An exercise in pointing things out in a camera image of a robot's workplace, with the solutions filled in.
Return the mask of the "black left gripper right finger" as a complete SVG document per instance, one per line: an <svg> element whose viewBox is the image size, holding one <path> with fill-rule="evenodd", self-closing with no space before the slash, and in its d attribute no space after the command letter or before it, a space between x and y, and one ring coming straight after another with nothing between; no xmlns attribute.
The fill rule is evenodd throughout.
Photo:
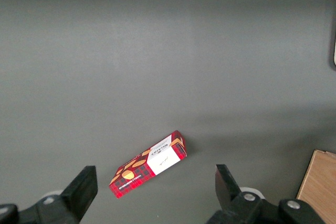
<svg viewBox="0 0 336 224"><path fill-rule="evenodd" d="M299 199L269 203L252 189L241 189L228 167L216 165L215 191L221 210L207 223L324 223L317 212Z"/></svg>

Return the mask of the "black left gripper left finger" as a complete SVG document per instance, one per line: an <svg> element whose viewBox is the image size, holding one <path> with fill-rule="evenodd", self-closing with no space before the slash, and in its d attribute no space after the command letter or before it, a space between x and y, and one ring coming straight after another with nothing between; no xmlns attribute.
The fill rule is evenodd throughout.
<svg viewBox="0 0 336 224"><path fill-rule="evenodd" d="M98 192L95 166L86 166L60 193L43 197L19 210L1 204L1 223L79 223Z"/></svg>

